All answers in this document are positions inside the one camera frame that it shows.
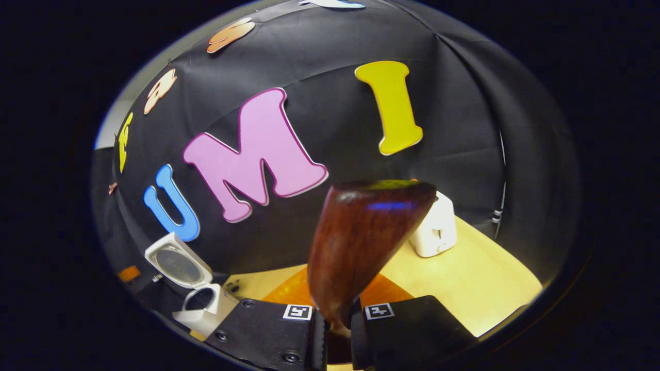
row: pink letter m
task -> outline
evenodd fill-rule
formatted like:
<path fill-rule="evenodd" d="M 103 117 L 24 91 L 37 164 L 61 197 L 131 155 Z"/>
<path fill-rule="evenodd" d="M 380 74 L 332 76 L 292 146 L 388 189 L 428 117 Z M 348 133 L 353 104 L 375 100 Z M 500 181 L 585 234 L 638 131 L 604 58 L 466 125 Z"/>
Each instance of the pink letter m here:
<path fill-rule="evenodd" d="M 268 205 L 264 164 L 275 178 L 273 191 L 279 197 L 309 191 L 328 177 L 325 166 L 312 161 L 291 128 L 285 99 L 283 89 L 272 88 L 243 103 L 238 116 L 240 152 L 208 133 L 196 136 L 183 151 L 183 160 L 195 165 L 230 223 L 249 217 L 252 207 L 238 200 L 229 185 Z"/>

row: yellow letter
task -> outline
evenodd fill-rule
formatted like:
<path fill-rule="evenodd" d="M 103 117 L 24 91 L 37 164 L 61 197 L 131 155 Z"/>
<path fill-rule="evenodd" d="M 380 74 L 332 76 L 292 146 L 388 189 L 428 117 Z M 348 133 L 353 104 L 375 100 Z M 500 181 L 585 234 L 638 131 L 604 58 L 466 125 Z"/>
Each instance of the yellow letter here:
<path fill-rule="evenodd" d="M 408 67 L 399 62 L 379 61 L 359 66 L 355 77 L 371 86 L 376 96 L 383 140 L 380 153 L 389 156 L 422 140 L 422 128 L 415 125 L 413 107 L 406 87 Z"/>
<path fill-rule="evenodd" d="M 151 112 L 151 109 L 154 108 L 156 102 L 165 96 L 165 94 L 170 91 L 172 85 L 174 85 L 174 81 L 176 81 L 174 71 L 174 69 L 170 69 L 149 91 L 149 94 L 147 95 L 147 103 L 145 104 L 145 115 Z"/>
<path fill-rule="evenodd" d="M 128 125 L 131 125 L 133 112 L 128 115 L 124 126 L 119 132 L 119 172 L 123 173 L 123 165 L 126 163 L 126 143 L 128 143 Z"/>
<path fill-rule="evenodd" d="M 225 46 L 231 44 L 237 39 L 242 38 L 254 28 L 254 22 L 250 22 L 252 18 L 243 18 L 238 22 L 230 24 L 229 26 L 223 28 L 217 34 L 209 40 L 209 47 L 207 52 L 215 53 L 216 51 L 224 48 Z"/>

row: screw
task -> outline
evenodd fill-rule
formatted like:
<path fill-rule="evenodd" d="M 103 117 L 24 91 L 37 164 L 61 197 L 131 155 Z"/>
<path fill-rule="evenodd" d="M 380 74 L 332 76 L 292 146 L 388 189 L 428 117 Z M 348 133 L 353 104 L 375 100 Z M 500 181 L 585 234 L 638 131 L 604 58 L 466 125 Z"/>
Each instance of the screw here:
<path fill-rule="evenodd" d="M 223 343 L 226 343 L 228 339 L 227 334 L 225 334 L 224 332 L 215 333 L 215 337 L 217 337 L 218 340 L 222 341 Z"/>
<path fill-rule="evenodd" d="M 286 353 L 284 356 L 282 356 L 282 359 L 284 359 L 284 361 L 288 363 L 295 363 L 298 362 L 298 360 L 300 360 L 300 357 L 297 354 Z"/>

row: white container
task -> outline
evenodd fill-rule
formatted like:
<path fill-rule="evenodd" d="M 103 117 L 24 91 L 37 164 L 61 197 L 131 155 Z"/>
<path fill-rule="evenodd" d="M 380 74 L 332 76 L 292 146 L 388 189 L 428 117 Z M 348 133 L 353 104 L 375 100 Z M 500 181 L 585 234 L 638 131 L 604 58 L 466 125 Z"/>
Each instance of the white container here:
<path fill-rule="evenodd" d="M 211 268 L 174 232 L 149 246 L 145 259 L 172 282 L 193 289 L 181 311 L 173 312 L 172 317 L 204 337 L 213 333 L 238 303 L 220 285 L 211 283 Z"/>
<path fill-rule="evenodd" d="M 436 192 L 438 200 L 409 238 L 415 252 L 421 257 L 431 257 L 456 245 L 456 220 L 451 200 Z"/>

